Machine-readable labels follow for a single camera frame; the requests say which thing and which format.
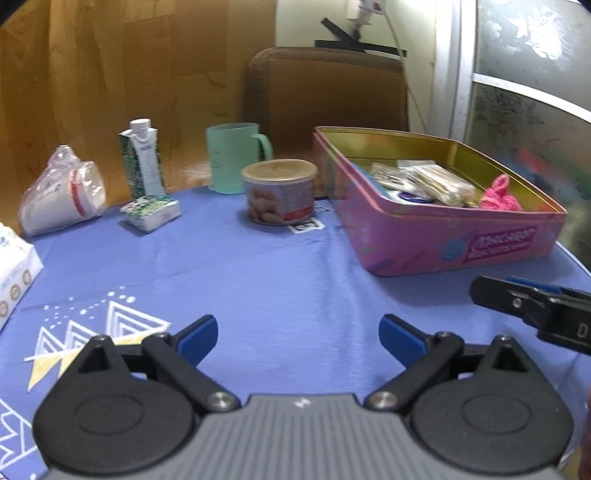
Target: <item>wood panel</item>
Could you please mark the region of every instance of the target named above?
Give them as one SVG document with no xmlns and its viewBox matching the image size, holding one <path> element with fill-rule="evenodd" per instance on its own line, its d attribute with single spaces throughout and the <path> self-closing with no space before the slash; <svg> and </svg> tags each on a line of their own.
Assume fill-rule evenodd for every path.
<svg viewBox="0 0 591 480">
<path fill-rule="evenodd" d="M 250 58 L 275 43 L 275 0 L 28 0 L 0 28 L 0 221 L 59 144 L 129 199 L 117 133 L 158 128 L 171 191 L 208 176 L 204 129 L 242 117 Z"/>
</svg>

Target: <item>blue tablecloth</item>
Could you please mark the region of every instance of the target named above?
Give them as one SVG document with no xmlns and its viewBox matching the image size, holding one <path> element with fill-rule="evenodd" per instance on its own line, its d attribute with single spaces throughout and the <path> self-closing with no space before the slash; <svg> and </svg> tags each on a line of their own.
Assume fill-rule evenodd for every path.
<svg viewBox="0 0 591 480">
<path fill-rule="evenodd" d="M 95 333 L 175 332 L 206 313 L 220 332 L 201 369 L 243 401 L 252 393 L 363 399 L 402 371 L 379 344 L 385 313 L 470 343 L 506 332 L 563 395 L 579 435 L 589 358 L 540 342 L 519 319 L 468 296 L 479 274 L 591 291 L 589 273 L 559 245 L 544 260 L 379 278 L 359 265 L 328 202 L 316 210 L 326 229 L 296 235 L 250 223 L 242 195 L 204 188 L 175 196 L 183 216 L 149 235 L 111 209 L 34 241 L 45 269 L 0 335 L 0 471 L 9 480 L 34 480 L 45 470 L 30 422 L 69 351 Z"/>
</svg>

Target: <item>white cable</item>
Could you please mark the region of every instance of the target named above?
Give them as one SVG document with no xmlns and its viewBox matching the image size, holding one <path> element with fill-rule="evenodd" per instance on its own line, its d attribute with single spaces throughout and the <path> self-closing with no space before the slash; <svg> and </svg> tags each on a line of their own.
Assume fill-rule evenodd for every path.
<svg viewBox="0 0 591 480">
<path fill-rule="evenodd" d="M 421 114 L 421 109 L 418 107 L 417 99 L 415 98 L 415 96 L 413 94 L 413 90 L 412 90 L 412 88 L 410 88 L 410 82 L 408 81 L 408 75 L 407 75 L 407 69 L 406 69 L 406 59 L 404 57 L 404 52 L 402 52 L 402 50 L 400 49 L 400 42 L 398 41 L 398 36 L 396 35 L 396 31 L 394 30 L 394 26 L 392 25 L 390 17 L 388 16 L 388 14 L 386 13 L 385 10 L 384 10 L 384 17 L 386 17 L 386 22 L 388 22 L 388 27 L 390 29 L 390 32 L 392 33 L 392 37 L 394 38 L 394 47 L 396 47 L 396 49 L 398 50 L 398 55 L 400 56 L 400 62 L 402 63 L 402 74 L 404 75 L 404 82 L 407 85 L 408 94 L 410 95 L 410 98 L 413 101 L 415 108 L 417 109 L 418 118 L 421 121 L 421 125 L 423 126 L 423 133 L 426 134 L 427 133 L 427 124 L 425 123 L 425 120 L 423 119 L 423 116 Z"/>
</svg>

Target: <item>mug handle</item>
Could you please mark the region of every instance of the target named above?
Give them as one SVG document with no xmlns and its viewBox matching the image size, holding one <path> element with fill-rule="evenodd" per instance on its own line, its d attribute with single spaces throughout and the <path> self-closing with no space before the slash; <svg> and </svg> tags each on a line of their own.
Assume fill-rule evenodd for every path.
<svg viewBox="0 0 591 480">
<path fill-rule="evenodd" d="M 265 160 L 272 160 L 273 159 L 273 147 L 271 146 L 271 141 L 266 135 L 263 134 L 254 134 L 255 137 L 262 147 L 262 152 L 265 154 Z"/>
</svg>

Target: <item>brown chair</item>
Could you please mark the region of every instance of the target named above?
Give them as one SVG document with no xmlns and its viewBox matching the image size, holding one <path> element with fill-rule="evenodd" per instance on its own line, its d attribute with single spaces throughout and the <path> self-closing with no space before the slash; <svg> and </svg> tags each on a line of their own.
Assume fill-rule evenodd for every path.
<svg viewBox="0 0 591 480">
<path fill-rule="evenodd" d="M 251 60 L 244 120 L 261 124 L 277 158 L 310 159 L 314 127 L 408 131 L 400 60 L 328 48 L 274 47 Z"/>
</svg>

